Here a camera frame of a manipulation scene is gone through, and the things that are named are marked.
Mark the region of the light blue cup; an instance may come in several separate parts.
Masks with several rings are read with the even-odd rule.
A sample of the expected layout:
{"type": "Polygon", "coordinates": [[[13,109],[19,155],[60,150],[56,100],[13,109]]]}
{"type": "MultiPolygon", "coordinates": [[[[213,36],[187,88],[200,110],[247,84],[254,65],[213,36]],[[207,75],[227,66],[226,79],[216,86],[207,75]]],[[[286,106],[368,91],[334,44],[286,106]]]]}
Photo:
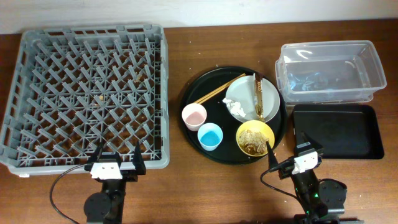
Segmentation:
{"type": "Polygon", "coordinates": [[[199,128],[197,138],[204,150],[214,151],[223,140],[223,131],[215,123],[205,123],[199,128]]]}

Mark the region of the round black serving tray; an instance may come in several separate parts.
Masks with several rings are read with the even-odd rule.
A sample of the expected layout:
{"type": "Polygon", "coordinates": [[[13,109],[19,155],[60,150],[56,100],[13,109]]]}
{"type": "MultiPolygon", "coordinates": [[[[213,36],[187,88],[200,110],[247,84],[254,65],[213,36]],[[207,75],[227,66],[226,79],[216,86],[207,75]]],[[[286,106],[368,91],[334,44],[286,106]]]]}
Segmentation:
{"type": "Polygon", "coordinates": [[[226,96],[226,90],[204,102],[203,107],[207,113],[203,123],[204,128],[192,131],[182,118],[183,109],[200,99],[222,84],[238,77],[241,74],[252,75],[254,70],[245,67],[220,67],[209,70],[195,78],[182,92],[178,101],[179,120],[182,132],[187,141],[205,157],[222,164],[243,165],[251,164],[263,158],[263,156],[249,156],[244,153],[236,142],[236,133],[242,122],[238,121],[228,111],[226,104],[222,102],[226,96]]]}

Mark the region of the yellow bowl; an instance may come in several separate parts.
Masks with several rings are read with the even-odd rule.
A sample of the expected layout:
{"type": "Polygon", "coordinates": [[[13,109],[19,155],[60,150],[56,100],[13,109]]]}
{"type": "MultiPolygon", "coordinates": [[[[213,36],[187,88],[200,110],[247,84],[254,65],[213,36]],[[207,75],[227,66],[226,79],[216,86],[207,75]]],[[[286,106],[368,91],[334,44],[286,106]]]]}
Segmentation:
{"type": "Polygon", "coordinates": [[[268,141],[269,141],[269,144],[271,145],[271,147],[273,147],[275,145],[274,132],[271,130],[271,128],[266,123],[263,123],[262,121],[258,121],[258,120],[246,121],[242,125],[240,125],[240,127],[238,128],[238,130],[236,132],[236,142],[237,142],[237,144],[238,144],[239,135],[244,130],[247,130],[247,129],[251,130],[251,131],[255,131],[255,132],[261,132],[262,134],[264,134],[269,139],[268,141]]]}

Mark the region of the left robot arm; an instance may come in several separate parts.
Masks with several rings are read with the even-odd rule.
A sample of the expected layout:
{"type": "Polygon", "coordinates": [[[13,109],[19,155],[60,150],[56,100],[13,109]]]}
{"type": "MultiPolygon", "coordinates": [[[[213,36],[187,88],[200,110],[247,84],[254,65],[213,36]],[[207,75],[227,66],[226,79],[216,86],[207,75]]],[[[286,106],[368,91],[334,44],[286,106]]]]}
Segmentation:
{"type": "Polygon", "coordinates": [[[146,166],[138,144],[134,147],[132,170],[121,169],[117,152],[104,152],[100,144],[85,164],[92,179],[102,183],[100,192],[90,195],[84,204],[87,223],[121,223],[123,219],[126,184],[138,181],[146,174],[146,166]]]}

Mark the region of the food scraps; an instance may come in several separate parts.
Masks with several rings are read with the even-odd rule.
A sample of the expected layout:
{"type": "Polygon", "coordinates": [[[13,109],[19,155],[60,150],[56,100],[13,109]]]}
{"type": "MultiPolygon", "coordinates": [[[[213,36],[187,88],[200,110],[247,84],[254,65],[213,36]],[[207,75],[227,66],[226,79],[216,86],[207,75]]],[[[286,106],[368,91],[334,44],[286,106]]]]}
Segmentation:
{"type": "Polygon", "coordinates": [[[267,152],[268,138],[261,132],[244,130],[238,137],[238,145],[249,155],[261,156],[267,152]]]}

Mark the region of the wooden chopstick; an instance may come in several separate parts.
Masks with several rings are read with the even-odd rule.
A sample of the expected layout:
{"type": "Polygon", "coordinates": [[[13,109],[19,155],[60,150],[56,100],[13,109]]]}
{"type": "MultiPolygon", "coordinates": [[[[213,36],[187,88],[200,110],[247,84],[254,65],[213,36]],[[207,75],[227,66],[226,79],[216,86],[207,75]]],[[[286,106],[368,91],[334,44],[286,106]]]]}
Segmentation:
{"type": "Polygon", "coordinates": [[[220,92],[222,92],[224,89],[226,89],[227,87],[229,87],[234,81],[236,81],[239,78],[245,77],[246,74],[243,73],[240,76],[228,81],[227,83],[219,86],[218,88],[216,88],[215,90],[211,91],[210,93],[206,94],[205,96],[201,97],[200,99],[194,101],[194,103],[197,104],[202,104],[205,101],[209,100],[210,98],[214,97],[215,95],[219,94],[220,92]]]}
{"type": "Polygon", "coordinates": [[[214,97],[215,95],[221,93],[224,89],[229,87],[232,84],[233,81],[225,83],[224,85],[221,85],[217,89],[211,91],[210,93],[206,94],[205,96],[201,97],[200,99],[196,100],[195,103],[197,104],[202,104],[205,101],[209,100],[210,98],[214,97]]]}

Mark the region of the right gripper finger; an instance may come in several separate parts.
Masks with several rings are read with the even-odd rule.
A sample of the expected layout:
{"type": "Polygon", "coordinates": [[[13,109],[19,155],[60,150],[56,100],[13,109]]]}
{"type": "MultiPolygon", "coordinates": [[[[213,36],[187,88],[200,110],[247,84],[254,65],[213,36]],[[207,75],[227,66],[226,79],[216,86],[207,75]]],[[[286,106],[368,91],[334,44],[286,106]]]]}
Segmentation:
{"type": "Polygon", "coordinates": [[[316,142],[316,140],[312,139],[306,132],[302,131],[301,136],[304,142],[309,143],[314,149],[323,149],[323,146],[319,142],[316,142]]]}
{"type": "Polygon", "coordinates": [[[266,146],[267,146],[267,151],[268,151],[268,158],[269,158],[269,171],[275,171],[277,169],[278,166],[278,162],[276,159],[276,156],[274,155],[273,149],[271,147],[271,145],[269,144],[269,141],[266,142],[266,146]]]}

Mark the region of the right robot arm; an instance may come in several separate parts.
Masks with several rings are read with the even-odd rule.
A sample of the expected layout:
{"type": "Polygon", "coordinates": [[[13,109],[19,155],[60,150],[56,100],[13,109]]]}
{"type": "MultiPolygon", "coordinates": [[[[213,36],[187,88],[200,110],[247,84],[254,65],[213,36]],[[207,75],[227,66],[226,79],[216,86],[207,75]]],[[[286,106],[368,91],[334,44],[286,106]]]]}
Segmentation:
{"type": "Polygon", "coordinates": [[[301,132],[301,136],[304,143],[295,146],[298,153],[282,162],[277,162],[270,144],[266,144],[269,168],[261,174],[261,182],[270,189],[298,201],[304,214],[295,215],[294,223],[364,223],[357,218],[340,218],[345,213],[347,186],[335,179],[316,177],[314,169],[322,163],[323,146],[305,132],[301,132]],[[275,171],[279,173],[281,180],[291,178],[294,194],[273,187],[263,180],[266,174],[275,171]]]}

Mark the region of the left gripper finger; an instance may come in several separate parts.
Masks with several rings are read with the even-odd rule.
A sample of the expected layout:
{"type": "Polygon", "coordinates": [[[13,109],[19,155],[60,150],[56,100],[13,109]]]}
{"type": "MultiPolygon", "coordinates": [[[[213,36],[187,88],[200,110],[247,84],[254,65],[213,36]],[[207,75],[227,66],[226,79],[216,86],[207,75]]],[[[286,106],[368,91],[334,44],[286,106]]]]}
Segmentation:
{"type": "Polygon", "coordinates": [[[104,144],[100,143],[99,146],[95,149],[94,153],[88,159],[89,164],[95,163],[99,160],[102,150],[103,150],[103,146],[104,146],[104,144]]]}
{"type": "Polygon", "coordinates": [[[135,167],[135,172],[137,175],[146,175],[146,166],[144,164],[139,143],[137,143],[134,148],[132,163],[135,167]]]}

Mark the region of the pink cup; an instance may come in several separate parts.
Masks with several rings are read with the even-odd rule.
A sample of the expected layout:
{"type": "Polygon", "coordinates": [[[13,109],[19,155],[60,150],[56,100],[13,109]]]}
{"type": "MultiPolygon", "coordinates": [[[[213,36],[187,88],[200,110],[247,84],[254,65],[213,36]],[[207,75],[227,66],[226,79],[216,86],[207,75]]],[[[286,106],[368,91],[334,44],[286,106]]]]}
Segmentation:
{"type": "Polygon", "coordinates": [[[205,107],[198,103],[185,106],[181,115],[186,127],[191,131],[198,131],[207,118],[205,107]]]}

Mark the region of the gold snack wrapper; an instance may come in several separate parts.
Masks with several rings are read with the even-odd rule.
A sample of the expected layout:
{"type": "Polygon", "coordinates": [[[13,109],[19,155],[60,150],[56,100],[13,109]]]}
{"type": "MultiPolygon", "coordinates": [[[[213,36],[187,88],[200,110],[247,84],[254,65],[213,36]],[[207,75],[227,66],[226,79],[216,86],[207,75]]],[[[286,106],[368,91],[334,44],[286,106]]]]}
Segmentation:
{"type": "Polygon", "coordinates": [[[253,73],[254,77],[254,108],[260,121],[264,122],[264,110],[262,102],[262,77],[253,73]]]}

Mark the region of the white tissue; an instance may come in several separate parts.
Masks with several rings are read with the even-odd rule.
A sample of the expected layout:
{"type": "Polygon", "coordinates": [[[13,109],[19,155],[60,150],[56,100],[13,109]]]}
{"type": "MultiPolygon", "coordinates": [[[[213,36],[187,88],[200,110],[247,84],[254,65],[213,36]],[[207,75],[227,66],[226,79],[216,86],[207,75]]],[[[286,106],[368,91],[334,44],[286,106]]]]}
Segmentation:
{"type": "Polygon", "coordinates": [[[240,102],[229,100],[227,98],[223,99],[223,103],[226,105],[228,111],[233,116],[245,117],[246,113],[244,112],[240,102]]]}

